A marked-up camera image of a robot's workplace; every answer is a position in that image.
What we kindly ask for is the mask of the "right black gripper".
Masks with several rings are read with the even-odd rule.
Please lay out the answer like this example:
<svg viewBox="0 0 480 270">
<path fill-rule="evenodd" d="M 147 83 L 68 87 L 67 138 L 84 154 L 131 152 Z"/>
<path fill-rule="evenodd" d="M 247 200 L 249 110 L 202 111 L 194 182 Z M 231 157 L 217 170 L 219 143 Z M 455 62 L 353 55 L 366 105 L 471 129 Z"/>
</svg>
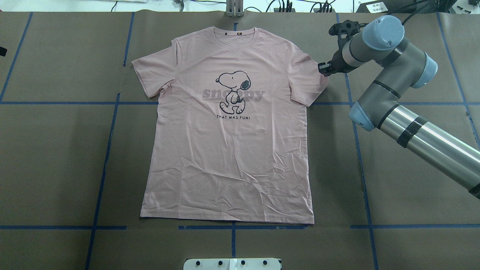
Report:
<svg viewBox="0 0 480 270">
<path fill-rule="evenodd" d="M 353 41 L 360 40 L 354 36 L 366 26 L 367 23 L 346 20 L 330 27 L 328 33 L 331 36 L 337 36 L 338 50 L 330 61 L 318 64 L 318 70 L 322 75 L 328 77 L 338 72 L 346 74 L 370 61 L 365 55 L 361 55 L 366 52 L 361 50 L 362 47 L 352 46 Z"/>
</svg>

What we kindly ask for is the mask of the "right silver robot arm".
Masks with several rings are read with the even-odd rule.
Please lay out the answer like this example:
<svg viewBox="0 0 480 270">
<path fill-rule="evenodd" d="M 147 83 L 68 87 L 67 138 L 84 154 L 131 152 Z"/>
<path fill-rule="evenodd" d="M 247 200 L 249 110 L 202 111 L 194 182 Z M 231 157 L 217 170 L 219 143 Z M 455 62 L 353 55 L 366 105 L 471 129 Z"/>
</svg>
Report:
<svg viewBox="0 0 480 270">
<path fill-rule="evenodd" d="M 346 20 L 328 33 L 337 36 L 338 50 L 330 61 L 319 63 L 322 75 L 346 74 L 371 60 L 382 67 L 351 107 L 351 121 L 367 131 L 381 130 L 479 198 L 479 151 L 399 104 L 409 88 L 423 87 L 438 70 L 437 63 L 405 37 L 401 20 L 392 15 L 368 24 Z"/>
</svg>

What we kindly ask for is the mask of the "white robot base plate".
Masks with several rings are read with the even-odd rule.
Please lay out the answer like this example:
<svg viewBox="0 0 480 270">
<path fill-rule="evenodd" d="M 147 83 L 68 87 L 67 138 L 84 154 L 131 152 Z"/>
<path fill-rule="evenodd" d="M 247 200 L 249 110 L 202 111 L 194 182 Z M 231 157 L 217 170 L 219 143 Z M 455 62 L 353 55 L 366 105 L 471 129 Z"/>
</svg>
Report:
<svg viewBox="0 0 480 270">
<path fill-rule="evenodd" d="M 282 270 L 278 258 L 198 258 L 188 259 L 184 270 Z"/>
</svg>

